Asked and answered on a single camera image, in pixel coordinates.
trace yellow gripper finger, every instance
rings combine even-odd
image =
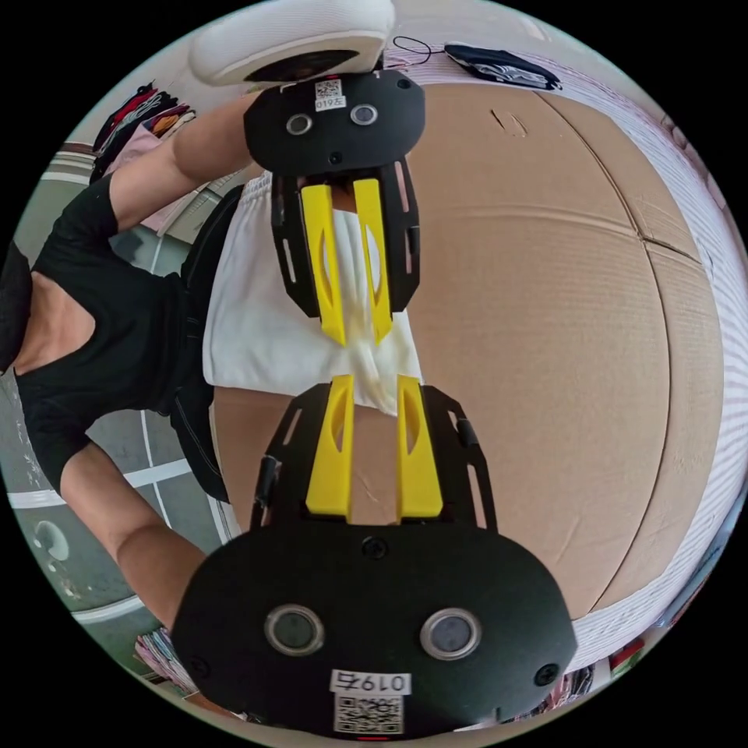
[[[392,330],[390,312],[390,286],[387,278],[386,247],[384,238],[384,216],[379,196],[379,180],[358,179],[353,183],[356,198],[358,223],[366,261],[366,280],[369,284],[369,303],[372,307],[372,325],[376,344],[384,340]],[[369,232],[374,238],[379,255],[379,286],[374,288],[372,259],[369,250]]]
[[[322,331],[340,345],[345,345],[343,302],[340,298],[340,274],[337,269],[330,187],[311,185],[302,188],[302,208]]]
[[[306,506],[312,514],[351,521],[353,375],[333,377]]]
[[[443,508],[418,379],[397,378],[397,520],[436,519]]]

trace camera lens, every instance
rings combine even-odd
[[[351,109],[351,119],[357,125],[371,125],[377,116],[377,110],[371,104],[359,104]]]
[[[421,629],[421,646],[437,660],[467,657],[480,643],[481,626],[467,610],[447,608],[434,613]]]
[[[282,605],[267,616],[265,636],[281,654],[304,657],[322,647],[324,628],[322,621],[308,608]]]
[[[286,122],[286,130],[291,135],[304,135],[312,129],[312,118],[309,115],[294,115]]]

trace person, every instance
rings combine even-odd
[[[214,209],[179,274],[156,277],[132,267],[109,239],[248,167],[243,116],[255,98],[198,116],[84,189],[54,223],[34,267],[11,244],[0,277],[0,374],[15,373],[38,463],[166,627],[205,554],[165,524],[86,431],[118,410],[168,413],[198,482],[228,501],[201,347],[222,248],[211,235],[225,234],[242,188]],[[333,187],[333,204],[355,212],[342,184]]]

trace qr code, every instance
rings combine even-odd
[[[335,732],[355,735],[400,735],[403,697],[335,697]]]
[[[343,95],[343,86],[339,78],[318,80],[314,84],[314,94],[318,99],[333,99]]]

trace label sticker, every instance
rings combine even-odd
[[[314,111],[328,111],[330,109],[345,109],[348,103],[345,96],[336,96],[330,99],[317,99],[314,102]]]
[[[348,735],[402,735],[403,697],[335,694],[335,732]]]
[[[318,80],[314,84],[315,111],[345,109],[347,102],[343,95],[343,83],[339,78]]]
[[[314,84],[314,97],[316,99],[337,99],[343,95],[343,82],[340,78],[330,80],[318,80]]]
[[[410,696],[409,672],[353,672],[333,670],[330,690],[344,696]]]

